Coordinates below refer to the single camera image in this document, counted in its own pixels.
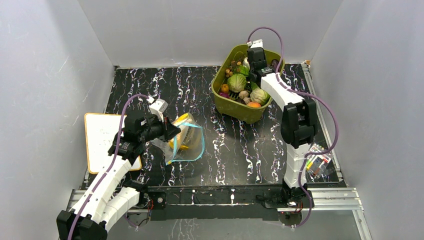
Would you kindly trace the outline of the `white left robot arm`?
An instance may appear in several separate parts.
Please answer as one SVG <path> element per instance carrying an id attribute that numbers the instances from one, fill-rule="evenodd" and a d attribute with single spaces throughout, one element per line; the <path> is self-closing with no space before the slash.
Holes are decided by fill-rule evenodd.
<path id="1" fill-rule="evenodd" d="M 105 240 L 113 225 L 132 207 L 144 208 L 149 194 L 144 184 L 131 180 L 113 195 L 123 176 L 131 169 L 146 144 L 168 142 L 181 129 L 160 114 L 121 115 L 118 131 L 108 155 L 112 161 L 103 167 L 82 197 L 70 210 L 62 210 L 56 225 L 61 240 Z"/>

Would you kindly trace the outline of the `clear zip bag blue zipper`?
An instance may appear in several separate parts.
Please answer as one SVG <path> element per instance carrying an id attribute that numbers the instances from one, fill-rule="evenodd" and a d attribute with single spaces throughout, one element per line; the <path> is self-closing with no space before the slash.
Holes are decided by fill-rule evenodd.
<path id="1" fill-rule="evenodd" d="M 189 147 L 187 150 L 178 150 L 176 147 L 172 149 L 168 145 L 169 141 L 165 142 L 155 139 L 150 142 L 163 152 L 166 165 L 171 165 L 175 162 L 192 162 L 202 157 L 205 150 L 204 129 L 195 119 L 193 123 L 188 123 L 187 125 L 191 127 L 187 137 L 187 145 Z"/>

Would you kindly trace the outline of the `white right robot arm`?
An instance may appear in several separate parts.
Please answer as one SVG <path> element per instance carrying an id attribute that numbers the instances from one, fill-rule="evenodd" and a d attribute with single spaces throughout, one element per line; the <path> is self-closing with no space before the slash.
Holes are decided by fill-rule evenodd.
<path id="1" fill-rule="evenodd" d="M 306 180 L 307 153 L 318 132 L 317 105 L 293 92 L 278 72 L 268 66 L 262 47 L 249 47 L 249 77 L 267 92 L 282 110 L 280 133 L 286 144 L 286 170 L 281 193 L 273 201 L 287 207 L 314 207 Z"/>

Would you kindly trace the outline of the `yellow banana bunch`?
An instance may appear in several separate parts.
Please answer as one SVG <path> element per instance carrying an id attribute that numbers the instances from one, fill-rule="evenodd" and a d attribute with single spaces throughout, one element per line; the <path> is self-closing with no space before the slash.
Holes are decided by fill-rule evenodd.
<path id="1" fill-rule="evenodd" d="M 191 126 L 188 124 L 192 124 L 194 122 L 194 118 L 190 113 L 184 113 L 179 116 L 176 120 L 172 122 L 172 124 L 180 129 L 180 133 L 174 136 L 169 142 L 168 146 L 172 149 L 177 148 L 177 150 L 188 150 L 188 135 Z"/>

